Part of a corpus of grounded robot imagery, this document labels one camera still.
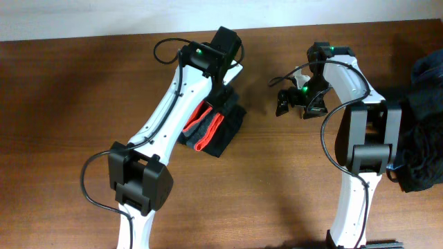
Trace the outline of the black leggings red waistband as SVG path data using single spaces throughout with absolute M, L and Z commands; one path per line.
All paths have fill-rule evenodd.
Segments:
M 242 126 L 246 110 L 231 87 L 222 93 L 224 103 L 214 108 L 202 101 L 192 112 L 177 142 L 219 158 Z

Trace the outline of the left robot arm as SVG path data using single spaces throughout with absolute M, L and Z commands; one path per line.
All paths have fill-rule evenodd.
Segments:
M 179 49 L 172 82 L 145 125 L 108 155 L 110 187 L 120 213 L 118 248 L 148 248 L 156 211 L 173 186 L 167 166 L 180 142 L 220 156 L 242 125 L 245 110 L 230 83 L 244 47 L 237 33 L 220 27 L 211 42 L 187 41 Z

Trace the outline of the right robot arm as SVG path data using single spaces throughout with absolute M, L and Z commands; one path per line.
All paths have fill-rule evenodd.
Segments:
M 327 231 L 326 248 L 403 248 L 398 241 L 369 242 L 366 226 L 374 192 L 397 154 L 402 110 L 377 93 L 361 72 L 356 55 L 348 46 L 316 42 L 307 50 L 305 64 L 311 75 L 299 66 L 270 85 L 292 81 L 278 92 L 275 114 L 282 116 L 290 107 L 302 110 L 302 118 L 324 117 L 320 132 L 338 111 L 343 117 L 327 159 L 342 173 L 338 209 Z

